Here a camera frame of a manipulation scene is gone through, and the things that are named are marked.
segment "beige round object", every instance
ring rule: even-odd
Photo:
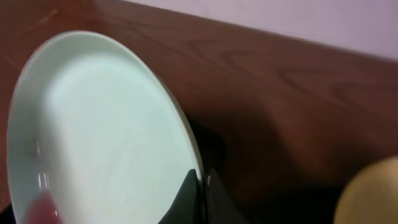
[[[398,157],[362,170],[345,188],[334,224],[398,223]]]

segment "white dish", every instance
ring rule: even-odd
[[[36,51],[14,90],[7,169],[18,223],[49,188],[66,224],[157,223],[197,145],[178,103],[125,46],[92,32]]]

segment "wooden table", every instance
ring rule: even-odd
[[[201,149],[244,208],[306,186],[342,186],[398,153],[398,64],[116,0],[0,1],[0,208],[6,129],[21,68],[68,30],[106,34],[169,86],[187,116],[222,136]]]

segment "wall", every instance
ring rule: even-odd
[[[398,59],[397,0],[129,0]]]

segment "white bowl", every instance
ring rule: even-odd
[[[44,189],[65,223],[157,223],[188,170],[203,174],[166,87],[125,46],[83,31],[48,40],[25,65],[7,169],[17,223]]]

